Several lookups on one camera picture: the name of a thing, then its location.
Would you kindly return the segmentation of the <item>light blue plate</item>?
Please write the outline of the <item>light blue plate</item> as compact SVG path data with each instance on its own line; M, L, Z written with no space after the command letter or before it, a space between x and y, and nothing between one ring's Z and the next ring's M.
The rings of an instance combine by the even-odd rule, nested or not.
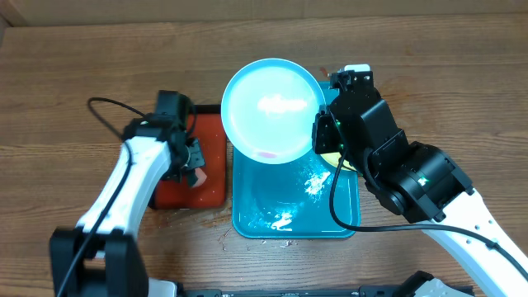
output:
M238 70L220 114L232 145L265 164L289 163L312 149L312 128L325 103L317 79L287 59L259 59Z

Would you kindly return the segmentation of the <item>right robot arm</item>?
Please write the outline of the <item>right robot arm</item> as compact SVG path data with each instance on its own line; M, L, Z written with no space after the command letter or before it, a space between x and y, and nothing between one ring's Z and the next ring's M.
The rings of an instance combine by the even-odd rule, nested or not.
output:
M469 176L442 150L409 143L382 99L338 97L313 123L315 153L340 153L369 192L406 224L352 226L362 233L421 230L441 245L488 296L527 291L527 257L491 215Z

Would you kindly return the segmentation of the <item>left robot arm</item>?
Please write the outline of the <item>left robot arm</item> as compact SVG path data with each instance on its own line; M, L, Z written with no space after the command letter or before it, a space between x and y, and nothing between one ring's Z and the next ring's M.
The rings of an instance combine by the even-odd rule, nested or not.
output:
M49 253L57 296L176 296L174 281L151 278L137 246L158 183L203 166L185 120L132 120L100 195L74 228L57 228Z

